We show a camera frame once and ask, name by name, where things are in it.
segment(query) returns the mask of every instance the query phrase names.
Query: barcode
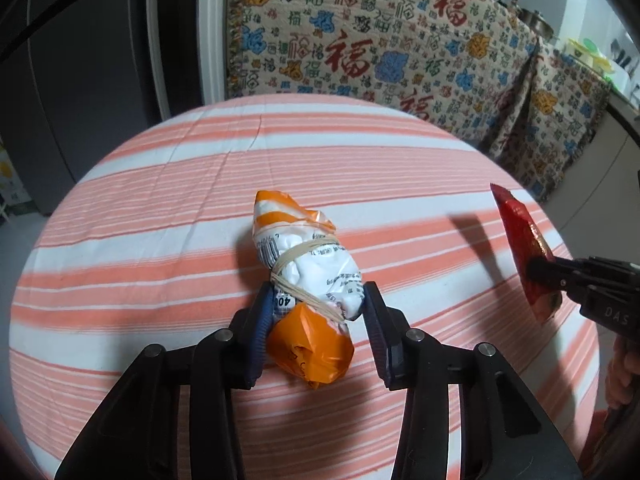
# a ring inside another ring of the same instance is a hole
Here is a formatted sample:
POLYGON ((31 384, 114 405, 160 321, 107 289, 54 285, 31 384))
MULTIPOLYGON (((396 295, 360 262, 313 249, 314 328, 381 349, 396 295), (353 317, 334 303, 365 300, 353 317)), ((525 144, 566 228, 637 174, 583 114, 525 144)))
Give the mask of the barcode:
POLYGON ((273 237, 266 236, 258 241, 258 259, 263 265, 271 269, 275 265, 278 256, 280 256, 280 253, 273 237))

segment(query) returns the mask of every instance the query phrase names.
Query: patterned cloth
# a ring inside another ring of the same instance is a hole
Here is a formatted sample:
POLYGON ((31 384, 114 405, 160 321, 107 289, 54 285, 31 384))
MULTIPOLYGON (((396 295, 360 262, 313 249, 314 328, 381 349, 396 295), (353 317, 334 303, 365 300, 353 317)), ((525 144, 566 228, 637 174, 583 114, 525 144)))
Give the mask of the patterned cloth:
POLYGON ((230 0, 231 96, 352 96, 463 139, 543 202, 609 86, 493 0, 230 0))
MULTIPOLYGON (((364 279, 412 326, 464 348, 494 343, 577 456, 595 402, 596 327, 567 299, 552 321, 536 323, 490 182, 526 202, 555 254, 568 256, 507 173, 391 108, 257 96, 194 110, 127 141, 58 207, 18 282, 10 365, 38 464, 53 478, 147 344, 195 344, 251 303, 268 276, 251 236, 259 189, 323 210, 364 279)), ((249 480, 390 478, 404 392, 378 378, 362 318, 350 332, 351 368, 334 384, 313 391, 271 366, 256 388, 234 393, 249 480)), ((451 479, 459 477, 457 391, 451 479)), ((188 465, 183 419, 178 427, 180 464, 188 465)))

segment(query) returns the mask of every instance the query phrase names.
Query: red foil packet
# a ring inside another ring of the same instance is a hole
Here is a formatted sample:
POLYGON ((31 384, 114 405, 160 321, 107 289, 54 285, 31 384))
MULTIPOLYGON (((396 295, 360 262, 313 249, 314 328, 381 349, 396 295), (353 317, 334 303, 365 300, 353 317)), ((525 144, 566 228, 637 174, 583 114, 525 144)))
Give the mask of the red foil packet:
POLYGON ((552 262, 554 254, 522 202, 497 184, 491 184, 491 192, 498 205, 524 294, 536 320, 544 323, 560 308, 562 293, 528 280, 527 265, 537 256, 552 262))

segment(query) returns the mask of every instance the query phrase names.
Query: orange wrapper end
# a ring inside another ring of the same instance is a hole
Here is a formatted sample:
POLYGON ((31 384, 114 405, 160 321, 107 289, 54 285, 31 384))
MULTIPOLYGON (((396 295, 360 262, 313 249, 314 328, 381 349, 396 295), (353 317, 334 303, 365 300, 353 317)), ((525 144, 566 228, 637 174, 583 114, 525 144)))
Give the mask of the orange wrapper end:
POLYGON ((335 323, 298 303, 271 330, 267 353, 283 370, 317 388, 342 377, 353 358, 353 343, 335 323))
POLYGON ((528 280, 527 266, 537 256, 552 262, 554 255, 526 206, 502 186, 491 184, 491 192, 498 205, 524 294, 536 320, 544 323, 560 308, 562 293, 528 280))

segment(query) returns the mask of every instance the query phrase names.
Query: red and white tablecloth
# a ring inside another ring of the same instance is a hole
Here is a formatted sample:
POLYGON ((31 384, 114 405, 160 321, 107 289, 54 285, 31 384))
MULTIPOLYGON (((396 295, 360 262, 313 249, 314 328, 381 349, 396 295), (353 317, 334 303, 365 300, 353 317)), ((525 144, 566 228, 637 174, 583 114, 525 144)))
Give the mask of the red and white tablecloth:
MULTIPOLYGON (((489 183, 542 210, 503 170, 437 127, 323 95, 241 98, 139 134, 95 166, 47 223, 18 283, 10 327, 15 400, 53 477, 140 350, 197 343, 250 304, 267 276, 252 245, 259 189, 321 208, 366 280, 450 345, 494 343, 574 453, 598 375, 595 326, 565 299, 539 326, 526 304, 489 183)), ((268 367, 235 394, 250 479, 388 479, 403 392, 377 377, 362 319, 346 377, 313 391, 268 367)), ((450 389, 450 477, 460 413, 450 389)))

